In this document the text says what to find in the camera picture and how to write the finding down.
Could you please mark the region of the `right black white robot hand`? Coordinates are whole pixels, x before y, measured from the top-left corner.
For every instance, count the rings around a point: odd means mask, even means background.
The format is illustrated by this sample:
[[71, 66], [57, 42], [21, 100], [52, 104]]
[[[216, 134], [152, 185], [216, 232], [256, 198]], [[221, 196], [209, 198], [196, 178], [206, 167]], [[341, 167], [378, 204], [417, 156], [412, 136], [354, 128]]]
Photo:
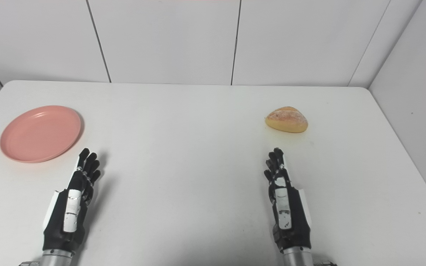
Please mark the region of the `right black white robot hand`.
[[268, 196], [272, 204], [273, 238], [280, 252], [294, 247], [311, 249], [311, 228], [304, 207], [303, 191], [291, 183], [284, 152], [276, 147], [268, 154]]

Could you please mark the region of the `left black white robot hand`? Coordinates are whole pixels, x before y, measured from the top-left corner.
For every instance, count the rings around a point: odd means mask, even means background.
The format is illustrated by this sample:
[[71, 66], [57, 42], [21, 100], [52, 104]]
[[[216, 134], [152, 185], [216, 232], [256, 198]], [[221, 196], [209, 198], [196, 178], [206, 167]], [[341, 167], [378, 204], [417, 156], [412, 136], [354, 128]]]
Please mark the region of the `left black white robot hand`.
[[63, 250], [76, 253], [81, 246], [84, 221], [94, 195], [94, 185], [101, 176], [98, 155], [84, 148], [69, 185], [55, 191], [44, 221], [43, 250]]

